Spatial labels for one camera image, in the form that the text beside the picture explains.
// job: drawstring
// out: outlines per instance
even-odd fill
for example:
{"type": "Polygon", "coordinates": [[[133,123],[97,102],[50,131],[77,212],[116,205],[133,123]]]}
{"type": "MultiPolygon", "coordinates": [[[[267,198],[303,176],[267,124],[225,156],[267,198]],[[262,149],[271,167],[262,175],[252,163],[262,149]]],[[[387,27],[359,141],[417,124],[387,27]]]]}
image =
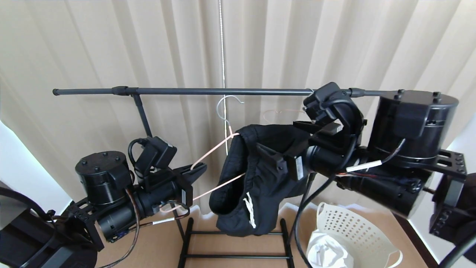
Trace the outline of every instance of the drawstring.
{"type": "Polygon", "coordinates": [[[246,208],[249,211],[249,223],[251,226],[253,226],[253,229],[256,229],[256,224],[255,224],[255,213],[253,212],[253,200],[251,200],[251,196],[249,195],[249,192],[246,193],[248,196],[248,200],[246,198],[243,198],[243,201],[246,203],[246,208]]]}

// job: curtain fold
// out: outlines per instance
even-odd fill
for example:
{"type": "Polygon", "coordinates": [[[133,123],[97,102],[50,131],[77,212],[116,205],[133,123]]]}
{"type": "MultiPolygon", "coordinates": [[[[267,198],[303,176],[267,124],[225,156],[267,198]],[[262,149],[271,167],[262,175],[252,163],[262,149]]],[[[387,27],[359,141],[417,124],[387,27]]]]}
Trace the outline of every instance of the curtain fold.
{"type": "MultiPolygon", "coordinates": [[[[476,111],[475,12],[472,0],[222,0],[226,86],[316,89],[334,81],[341,88],[440,91],[460,100],[446,147],[476,111]]],[[[2,1],[0,118],[79,200],[79,159],[125,152],[145,133],[131,98],[55,97],[51,90],[222,87],[219,22],[218,0],[2,1]]],[[[227,99],[233,130],[307,120],[299,112],[303,97],[238,98],[245,103],[227,99]]],[[[178,147],[171,167],[195,162],[223,139],[219,99],[142,97],[152,133],[178,147]]],[[[355,102],[372,121],[378,99],[355,102]]],[[[370,132],[367,126],[364,143],[370,132]]],[[[216,185],[225,157],[220,148],[205,160],[195,195],[216,185]]],[[[371,203],[336,187],[321,199],[371,203]]],[[[208,212],[208,196],[197,204],[208,212]]]]}

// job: white plastic basket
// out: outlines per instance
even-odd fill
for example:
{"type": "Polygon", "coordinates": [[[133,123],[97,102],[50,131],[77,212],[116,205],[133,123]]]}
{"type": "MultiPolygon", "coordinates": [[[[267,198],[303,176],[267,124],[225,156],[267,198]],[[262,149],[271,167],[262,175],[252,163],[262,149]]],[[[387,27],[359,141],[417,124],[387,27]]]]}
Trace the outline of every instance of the white plastic basket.
{"type": "Polygon", "coordinates": [[[377,226],[343,207],[320,203],[317,228],[347,250],[354,258],[354,268],[393,268],[403,259],[402,252],[377,226]],[[390,255],[395,252],[399,252],[400,257],[394,264],[388,264],[390,255]]]}

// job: hanger hook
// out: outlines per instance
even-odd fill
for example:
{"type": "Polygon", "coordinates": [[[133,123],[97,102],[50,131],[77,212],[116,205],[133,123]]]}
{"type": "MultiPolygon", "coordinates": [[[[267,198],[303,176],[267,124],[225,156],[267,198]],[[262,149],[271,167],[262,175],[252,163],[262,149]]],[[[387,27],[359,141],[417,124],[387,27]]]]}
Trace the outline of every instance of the hanger hook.
{"type": "Polygon", "coordinates": [[[237,101],[239,101],[239,103],[241,103],[241,104],[244,104],[244,102],[242,102],[242,101],[241,101],[238,97],[236,97],[235,95],[226,95],[226,96],[224,96],[223,98],[221,98],[221,99],[218,101],[218,103],[217,103],[217,115],[218,115],[219,118],[225,120],[225,121],[228,123],[228,125],[230,125],[230,121],[228,121],[228,119],[223,118],[223,116],[221,116],[221,115],[220,115],[220,112],[218,111],[218,108],[220,107],[220,103],[221,103],[224,99],[226,99],[226,98],[228,98],[228,97],[233,97],[233,98],[235,98],[235,99],[236,99],[237,101]]]}

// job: white wall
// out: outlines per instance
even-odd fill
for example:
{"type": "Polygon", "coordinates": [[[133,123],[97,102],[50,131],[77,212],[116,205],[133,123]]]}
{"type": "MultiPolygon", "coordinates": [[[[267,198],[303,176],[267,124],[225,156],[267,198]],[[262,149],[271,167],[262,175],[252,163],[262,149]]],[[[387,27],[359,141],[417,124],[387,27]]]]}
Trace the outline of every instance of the white wall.
{"type": "MultiPolygon", "coordinates": [[[[475,116],[473,116],[466,128],[448,148],[450,151],[465,154],[466,168],[468,173],[476,172],[476,139],[474,137],[475,134],[476,114],[475,116]]],[[[440,179],[441,175],[436,174],[433,178],[433,181],[431,182],[432,189],[436,189],[440,179]]],[[[410,223],[415,228],[415,231],[420,235],[423,242],[426,243],[426,247],[433,254],[433,257],[435,257],[435,259],[440,262],[446,256],[446,254],[448,254],[454,248],[454,245],[450,242],[447,242],[428,233],[429,220],[431,215],[433,214],[433,202],[431,202],[431,194],[424,193],[424,195],[425,198],[422,201],[420,207],[418,207],[418,210],[411,217],[410,223]]],[[[456,262],[454,267],[474,268],[476,267],[476,264],[462,257],[460,258],[460,260],[458,260],[458,262],[456,262]]]]}
{"type": "Polygon", "coordinates": [[[71,202],[71,197],[1,121],[0,180],[37,202],[45,211],[54,209],[61,213],[71,202]]]}

